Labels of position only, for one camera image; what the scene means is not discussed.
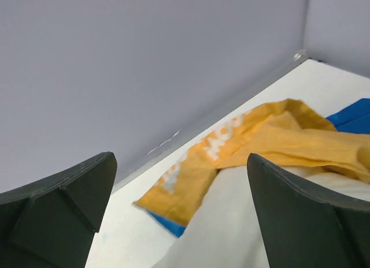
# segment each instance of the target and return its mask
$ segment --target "white floor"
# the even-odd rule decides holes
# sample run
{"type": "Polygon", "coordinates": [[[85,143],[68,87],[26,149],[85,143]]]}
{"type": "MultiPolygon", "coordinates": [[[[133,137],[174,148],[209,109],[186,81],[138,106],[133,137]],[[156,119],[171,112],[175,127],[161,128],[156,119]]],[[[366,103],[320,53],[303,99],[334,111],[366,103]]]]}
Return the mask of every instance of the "white floor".
{"type": "Polygon", "coordinates": [[[176,240],[131,203],[140,198],[189,147],[233,116],[270,101],[302,99],[328,116],[360,98],[370,98],[370,79],[312,60],[272,84],[183,147],[114,193],[86,268],[149,268],[176,240]]]}

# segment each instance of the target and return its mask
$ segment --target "gray wall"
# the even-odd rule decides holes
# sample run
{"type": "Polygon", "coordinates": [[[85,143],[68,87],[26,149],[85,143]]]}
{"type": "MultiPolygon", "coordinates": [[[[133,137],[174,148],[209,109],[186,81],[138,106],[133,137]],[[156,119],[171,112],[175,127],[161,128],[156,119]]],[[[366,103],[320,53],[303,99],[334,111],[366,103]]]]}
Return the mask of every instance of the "gray wall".
{"type": "Polygon", "coordinates": [[[106,150],[122,179],[178,130],[190,139],[291,62],[305,4],[0,0],[0,192],[106,150]]]}
{"type": "Polygon", "coordinates": [[[370,77],[370,0],[310,0],[310,57],[370,77]]]}

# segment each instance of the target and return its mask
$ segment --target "yellow cloth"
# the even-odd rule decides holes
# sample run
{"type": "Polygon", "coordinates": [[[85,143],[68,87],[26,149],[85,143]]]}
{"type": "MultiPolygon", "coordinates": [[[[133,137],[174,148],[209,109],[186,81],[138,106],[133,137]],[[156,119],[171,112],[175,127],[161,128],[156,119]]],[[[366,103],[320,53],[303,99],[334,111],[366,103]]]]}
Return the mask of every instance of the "yellow cloth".
{"type": "Polygon", "coordinates": [[[181,225],[200,206],[219,169],[253,152],[277,165],[321,166],[370,183],[370,135],[337,132],[300,100],[266,103],[191,147],[135,204],[181,225]]]}

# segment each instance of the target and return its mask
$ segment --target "white sheet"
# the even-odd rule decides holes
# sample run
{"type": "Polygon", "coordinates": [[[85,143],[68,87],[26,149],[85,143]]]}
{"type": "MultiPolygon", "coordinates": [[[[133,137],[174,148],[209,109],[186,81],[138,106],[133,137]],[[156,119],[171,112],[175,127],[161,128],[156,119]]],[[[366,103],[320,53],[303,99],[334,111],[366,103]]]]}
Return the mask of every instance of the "white sheet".
{"type": "MultiPolygon", "coordinates": [[[[370,185],[321,168],[286,170],[346,195],[370,201],[370,185]]],[[[247,167],[222,170],[184,235],[153,268],[269,268],[247,167]]]]}
{"type": "Polygon", "coordinates": [[[370,98],[370,79],[306,61],[117,191],[108,204],[101,232],[95,236],[86,268],[149,268],[164,256],[176,239],[131,203],[218,125],[270,101],[302,99],[326,117],[363,97],[370,98]]]}

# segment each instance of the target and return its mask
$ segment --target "blue cloth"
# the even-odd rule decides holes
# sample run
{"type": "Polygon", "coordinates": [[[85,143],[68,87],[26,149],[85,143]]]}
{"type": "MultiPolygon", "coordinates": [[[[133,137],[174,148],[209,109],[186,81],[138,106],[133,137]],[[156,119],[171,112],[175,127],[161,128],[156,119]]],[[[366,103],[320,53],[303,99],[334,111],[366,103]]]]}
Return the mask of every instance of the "blue cloth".
{"type": "MultiPolygon", "coordinates": [[[[370,99],[360,99],[341,111],[327,117],[341,132],[370,134],[370,99]]],[[[173,235],[180,237],[185,226],[180,226],[162,216],[149,212],[173,235]]]]}
{"type": "Polygon", "coordinates": [[[370,99],[360,99],[327,119],[338,131],[370,134],[370,99]]]}
{"type": "Polygon", "coordinates": [[[173,235],[175,235],[177,238],[179,238],[181,235],[183,235],[185,231],[185,226],[178,225],[175,222],[172,222],[166,218],[163,218],[162,216],[159,216],[157,214],[154,214],[150,211],[148,213],[156,219],[162,226],[164,226],[166,229],[168,229],[173,235]]]}

